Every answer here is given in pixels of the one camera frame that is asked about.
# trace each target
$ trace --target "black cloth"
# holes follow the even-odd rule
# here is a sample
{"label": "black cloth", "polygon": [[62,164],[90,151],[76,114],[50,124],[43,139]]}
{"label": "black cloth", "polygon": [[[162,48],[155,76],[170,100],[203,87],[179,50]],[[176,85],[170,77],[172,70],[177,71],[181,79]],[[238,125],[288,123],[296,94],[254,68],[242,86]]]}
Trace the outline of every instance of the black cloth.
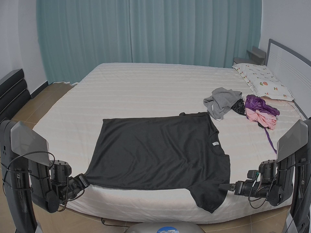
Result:
{"label": "black cloth", "polygon": [[231,109],[233,109],[236,113],[240,115],[246,116],[243,99],[239,99],[238,101],[236,101],[236,103],[232,105]]}
{"label": "black cloth", "polygon": [[219,185],[230,182],[230,159],[218,133],[207,112],[103,119],[85,175],[108,188],[186,188],[199,207],[213,213],[227,195]]}

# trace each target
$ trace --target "pile of clothes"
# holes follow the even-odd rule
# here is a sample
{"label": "pile of clothes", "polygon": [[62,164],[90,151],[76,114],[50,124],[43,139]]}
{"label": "pile of clothes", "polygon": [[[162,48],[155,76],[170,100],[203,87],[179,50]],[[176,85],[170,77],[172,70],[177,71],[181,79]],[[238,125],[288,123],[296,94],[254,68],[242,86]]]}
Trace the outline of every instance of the pile of clothes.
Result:
{"label": "pile of clothes", "polygon": [[205,98],[203,103],[211,117],[218,121],[232,109],[238,114],[246,116],[250,121],[258,122],[258,126],[265,129],[269,143],[276,153],[267,128],[275,129],[276,116],[279,116],[280,112],[278,109],[267,105],[265,100],[255,95],[247,95],[244,103],[241,91],[220,87],[212,91],[212,96]]}

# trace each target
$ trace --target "wall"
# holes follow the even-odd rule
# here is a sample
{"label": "wall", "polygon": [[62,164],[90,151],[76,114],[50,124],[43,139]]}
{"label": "wall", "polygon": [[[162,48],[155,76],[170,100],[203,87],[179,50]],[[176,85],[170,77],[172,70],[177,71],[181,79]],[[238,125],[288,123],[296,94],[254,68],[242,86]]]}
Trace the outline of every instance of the wall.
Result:
{"label": "wall", "polygon": [[0,79],[23,68],[30,93],[46,82],[38,44],[36,0],[0,0]]}
{"label": "wall", "polygon": [[259,48],[271,38],[311,60],[310,10],[311,0],[262,0]]}

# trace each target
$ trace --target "round blue logo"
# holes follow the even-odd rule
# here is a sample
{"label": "round blue logo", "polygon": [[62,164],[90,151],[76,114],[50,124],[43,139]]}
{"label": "round blue logo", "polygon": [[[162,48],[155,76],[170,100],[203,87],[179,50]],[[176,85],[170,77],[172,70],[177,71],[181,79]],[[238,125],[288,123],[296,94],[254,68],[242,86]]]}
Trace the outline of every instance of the round blue logo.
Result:
{"label": "round blue logo", "polygon": [[159,229],[157,233],[179,233],[179,231],[174,227],[166,226]]}

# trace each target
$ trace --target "white headboard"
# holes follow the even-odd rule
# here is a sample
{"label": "white headboard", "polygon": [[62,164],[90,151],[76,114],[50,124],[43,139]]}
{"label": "white headboard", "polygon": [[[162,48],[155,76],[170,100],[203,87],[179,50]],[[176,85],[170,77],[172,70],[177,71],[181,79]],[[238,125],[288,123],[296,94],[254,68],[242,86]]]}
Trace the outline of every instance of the white headboard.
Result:
{"label": "white headboard", "polygon": [[302,114],[311,117],[311,61],[270,39],[265,65],[291,91]]}

